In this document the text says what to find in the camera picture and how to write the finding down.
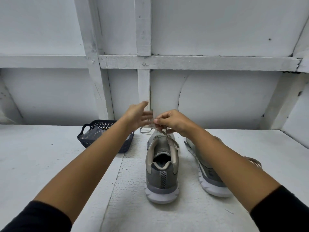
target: gray sneaker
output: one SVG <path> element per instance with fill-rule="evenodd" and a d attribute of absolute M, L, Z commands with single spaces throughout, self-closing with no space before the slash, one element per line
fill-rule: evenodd
<path fill-rule="evenodd" d="M 153 203 L 171 203 L 179 195 L 178 150 L 174 135 L 168 137 L 154 131 L 147 142 L 145 192 Z"/>
<path fill-rule="evenodd" d="M 202 159 L 201 154 L 195 145 L 188 138 L 186 138 L 184 143 L 186 144 L 188 151 L 196 158 L 199 164 L 198 176 L 202 188 L 207 193 L 218 197 L 229 197 L 233 195 L 211 165 Z"/>

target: left hand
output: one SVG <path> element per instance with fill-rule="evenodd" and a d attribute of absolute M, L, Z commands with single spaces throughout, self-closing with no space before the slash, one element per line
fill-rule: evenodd
<path fill-rule="evenodd" d="M 153 123 L 152 111 L 144 111 L 147 105 L 147 101 L 143 101 L 137 105 L 130 105 L 129 109 L 121 117 L 121 120 L 124 120 L 126 122 L 130 132 L 133 132 L 140 127 Z"/>

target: forearm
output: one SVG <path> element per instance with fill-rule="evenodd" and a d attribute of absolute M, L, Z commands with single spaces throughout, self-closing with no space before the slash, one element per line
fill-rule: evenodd
<path fill-rule="evenodd" d="M 73 223 L 129 134 L 126 121 L 117 121 L 62 169 L 34 200 L 60 209 Z"/>
<path fill-rule="evenodd" d="M 270 175 L 216 140 L 206 130 L 195 127 L 190 140 L 248 211 L 280 186 Z"/>

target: basket handle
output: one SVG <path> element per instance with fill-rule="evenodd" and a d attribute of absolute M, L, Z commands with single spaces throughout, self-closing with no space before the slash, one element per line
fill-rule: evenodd
<path fill-rule="evenodd" d="M 82 127 L 82 131 L 79 133 L 79 135 L 78 135 L 78 136 L 80 136 L 80 135 L 84 134 L 84 129 L 85 129 L 87 126 L 89 126 L 89 127 L 90 127 L 90 124 L 84 124 L 84 125 L 83 125 L 83 127 Z"/>

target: plastic basket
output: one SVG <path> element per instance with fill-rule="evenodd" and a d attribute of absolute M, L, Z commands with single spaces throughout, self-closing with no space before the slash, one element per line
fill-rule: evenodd
<path fill-rule="evenodd" d="M 90 124 L 84 124 L 82 127 L 82 131 L 77 135 L 77 139 L 80 141 L 80 143 L 85 147 L 89 147 L 94 141 L 93 140 L 87 140 L 87 139 L 80 139 L 79 136 L 84 133 L 84 129 L 89 126 L 90 130 L 94 129 L 95 126 L 98 126 L 99 128 L 103 130 L 108 130 L 113 124 L 116 123 L 116 120 L 94 120 Z M 134 132 L 132 132 L 127 140 L 125 140 L 124 144 L 120 148 L 118 153 L 125 153 L 129 150 L 130 145 L 132 143 L 134 136 Z"/>

